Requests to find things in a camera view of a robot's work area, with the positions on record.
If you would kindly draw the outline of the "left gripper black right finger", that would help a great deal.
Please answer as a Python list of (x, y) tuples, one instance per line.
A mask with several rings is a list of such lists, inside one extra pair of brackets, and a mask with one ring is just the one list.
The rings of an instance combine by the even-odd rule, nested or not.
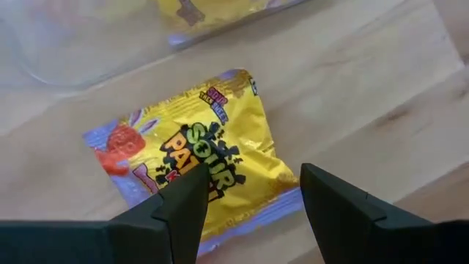
[(325, 264), (469, 264), (469, 221), (433, 223), (313, 164), (303, 204)]

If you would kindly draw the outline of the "yellow Sour Patch candy pack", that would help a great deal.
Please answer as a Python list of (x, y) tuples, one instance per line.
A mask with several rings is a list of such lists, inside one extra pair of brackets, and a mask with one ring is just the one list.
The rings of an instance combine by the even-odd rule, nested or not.
[(306, 0), (156, 0), (172, 46), (191, 43), (238, 22), (303, 1)]
[(206, 164), (200, 254), (303, 207), (299, 180), (276, 155), (256, 82), (244, 69), (118, 117), (86, 132), (84, 141), (129, 206)]

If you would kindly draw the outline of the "clear plastic bin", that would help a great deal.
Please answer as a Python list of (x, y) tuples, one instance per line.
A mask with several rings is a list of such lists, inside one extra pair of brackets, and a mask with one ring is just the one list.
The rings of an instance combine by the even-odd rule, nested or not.
[(156, 0), (0, 0), (0, 90), (81, 89), (203, 38), (168, 36)]

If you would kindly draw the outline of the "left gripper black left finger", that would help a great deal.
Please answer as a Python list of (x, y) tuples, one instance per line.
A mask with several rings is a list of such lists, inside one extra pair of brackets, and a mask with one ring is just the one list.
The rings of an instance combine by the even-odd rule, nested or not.
[(0, 264), (195, 264), (209, 179), (200, 164), (107, 221), (0, 221)]

